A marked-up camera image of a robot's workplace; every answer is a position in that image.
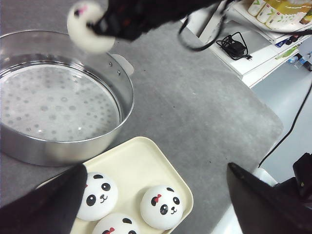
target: panda face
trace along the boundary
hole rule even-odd
[[[140,234],[140,232],[138,225],[131,217],[113,213],[101,219],[92,234]]]
[[[77,217],[86,221],[103,218],[115,207],[118,189],[107,175],[88,173],[87,184]]]
[[[140,204],[144,221],[153,228],[168,230],[179,223],[183,215],[183,204],[179,195],[169,186],[150,188]]]

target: stainless steel pot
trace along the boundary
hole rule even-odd
[[[1,44],[1,151],[21,161],[61,166],[103,152],[133,105],[125,59],[90,55],[67,34],[24,31]]]

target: label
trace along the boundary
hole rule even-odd
[[[266,4],[260,13],[257,16],[257,20],[259,20],[261,23],[265,23],[272,15],[274,15],[277,11],[271,7],[271,5]]]
[[[258,15],[259,11],[261,11],[265,3],[266,2],[264,0],[254,0],[248,9],[248,13],[252,16]]]
[[[268,19],[268,21],[266,22],[266,26],[268,26],[271,29],[278,29],[285,26],[286,21],[287,21],[286,15],[280,12],[276,12]]]

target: yellow bottle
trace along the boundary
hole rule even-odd
[[[312,8],[311,1],[305,1],[302,4],[301,11],[298,12],[296,18],[294,19],[294,23],[298,24],[301,21],[301,19],[307,15],[307,13],[311,10],[311,8]]]
[[[254,0],[248,8],[248,13],[257,16],[268,0]]]
[[[301,24],[308,24],[312,21],[312,10],[310,10],[304,18],[300,21]]]
[[[281,2],[281,0],[269,0],[259,12],[257,20],[259,20],[261,23],[265,23],[271,15],[276,13],[276,9],[281,4]]]
[[[303,10],[302,2],[285,0],[278,6],[276,12],[270,16],[266,25],[271,29],[285,28],[293,23],[299,12]]]
[[[285,21],[289,19],[289,5],[290,3],[288,2],[288,0],[282,1],[276,8],[276,11],[271,14],[269,19],[266,21],[266,26],[271,29],[277,29],[282,27],[282,25],[285,24]]]

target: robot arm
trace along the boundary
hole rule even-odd
[[[216,2],[220,0],[109,0],[104,16],[88,26],[97,35],[133,41],[142,33]]]

